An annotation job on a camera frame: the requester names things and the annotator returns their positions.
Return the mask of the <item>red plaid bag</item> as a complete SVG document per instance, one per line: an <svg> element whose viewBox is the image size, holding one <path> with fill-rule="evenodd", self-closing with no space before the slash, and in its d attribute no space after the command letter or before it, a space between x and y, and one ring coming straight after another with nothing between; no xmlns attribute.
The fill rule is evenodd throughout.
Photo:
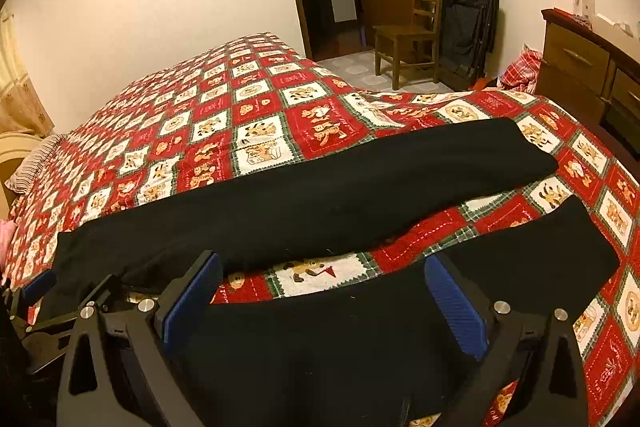
<svg viewBox="0 0 640 427"><path fill-rule="evenodd" d="M541 63L540 51L523 46L518 58L498 77L497 87L506 91L534 94Z"/></svg>

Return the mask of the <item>red patchwork bedspread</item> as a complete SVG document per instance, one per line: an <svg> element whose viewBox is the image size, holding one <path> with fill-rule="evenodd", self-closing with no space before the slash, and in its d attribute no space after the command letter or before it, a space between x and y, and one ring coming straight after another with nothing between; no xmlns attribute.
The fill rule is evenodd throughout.
<svg viewBox="0 0 640 427"><path fill-rule="evenodd" d="M265 273L234 273L222 303L292 297L398 270L422 255L517 227L578 196L620 267L577 317L589 421L607 424L639 380L639 184L582 124L541 95L373 92L265 32L138 79L56 143L12 206L4 275L22 285L52 265L58 234L88 220L242 174L439 124L513 119L553 155L547 179L436 213L390 245Z"/></svg>

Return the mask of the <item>wooden dresser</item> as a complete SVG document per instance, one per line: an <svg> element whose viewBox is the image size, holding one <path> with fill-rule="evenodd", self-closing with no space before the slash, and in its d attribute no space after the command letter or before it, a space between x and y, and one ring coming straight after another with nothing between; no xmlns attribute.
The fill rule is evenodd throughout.
<svg viewBox="0 0 640 427"><path fill-rule="evenodd" d="M544 9L536 92L566 109L612 151L639 164L639 62L560 9Z"/></svg>

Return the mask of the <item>cream wooden headboard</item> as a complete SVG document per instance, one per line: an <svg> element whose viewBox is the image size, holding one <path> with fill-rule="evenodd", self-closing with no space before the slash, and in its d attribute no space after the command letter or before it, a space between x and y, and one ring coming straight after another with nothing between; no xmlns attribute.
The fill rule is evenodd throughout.
<svg viewBox="0 0 640 427"><path fill-rule="evenodd" d="M39 145L37 135L20 132L0 134L0 218L6 220L17 195L6 187L6 180L15 172L22 161Z"/></svg>

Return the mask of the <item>beige patterned curtain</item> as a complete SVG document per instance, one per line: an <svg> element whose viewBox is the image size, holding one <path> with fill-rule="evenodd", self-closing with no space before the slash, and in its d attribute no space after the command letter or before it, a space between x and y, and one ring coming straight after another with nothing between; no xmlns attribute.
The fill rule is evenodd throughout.
<svg viewBox="0 0 640 427"><path fill-rule="evenodd" d="M17 49L14 17L1 10L1 132L21 132L44 138L54 124L43 107Z"/></svg>

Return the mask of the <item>wooden chair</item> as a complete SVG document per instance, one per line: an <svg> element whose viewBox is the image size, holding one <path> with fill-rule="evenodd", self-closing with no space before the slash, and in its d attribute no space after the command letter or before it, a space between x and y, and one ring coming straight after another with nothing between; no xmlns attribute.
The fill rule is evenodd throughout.
<svg viewBox="0 0 640 427"><path fill-rule="evenodd" d="M431 69L438 80L440 30L444 0L412 0L408 24L374 28L374 73L382 75L382 62L392 66L392 89L400 89L403 70Z"/></svg>

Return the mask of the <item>black folded bag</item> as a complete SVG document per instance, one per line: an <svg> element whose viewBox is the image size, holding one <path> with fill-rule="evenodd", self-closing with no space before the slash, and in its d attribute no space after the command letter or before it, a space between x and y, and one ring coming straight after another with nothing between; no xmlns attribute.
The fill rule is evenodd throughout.
<svg viewBox="0 0 640 427"><path fill-rule="evenodd" d="M442 0L438 78L466 91L485 76L494 52L500 0Z"/></svg>

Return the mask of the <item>striped grey pillow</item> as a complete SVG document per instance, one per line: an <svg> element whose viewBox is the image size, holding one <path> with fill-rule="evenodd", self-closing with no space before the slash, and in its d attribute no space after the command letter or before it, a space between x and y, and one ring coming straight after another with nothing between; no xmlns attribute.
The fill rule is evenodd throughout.
<svg viewBox="0 0 640 427"><path fill-rule="evenodd" d="M47 158L53 153L58 144L64 139L62 134L52 134L43 139L21 165L17 167L12 176L4 182L6 188L18 195L27 194L34 185L36 178L42 170Z"/></svg>

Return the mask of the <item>white items on dresser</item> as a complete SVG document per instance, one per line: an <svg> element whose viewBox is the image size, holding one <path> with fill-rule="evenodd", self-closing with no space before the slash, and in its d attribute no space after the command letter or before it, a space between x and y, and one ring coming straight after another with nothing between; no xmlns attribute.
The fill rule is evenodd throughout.
<svg viewBox="0 0 640 427"><path fill-rule="evenodd" d="M634 38L634 33L627 23L614 22L614 20L600 14L597 10L596 0L573 0L572 11L578 20L586 23L594 31L601 34L605 34L607 31L617 31L619 34Z"/></svg>

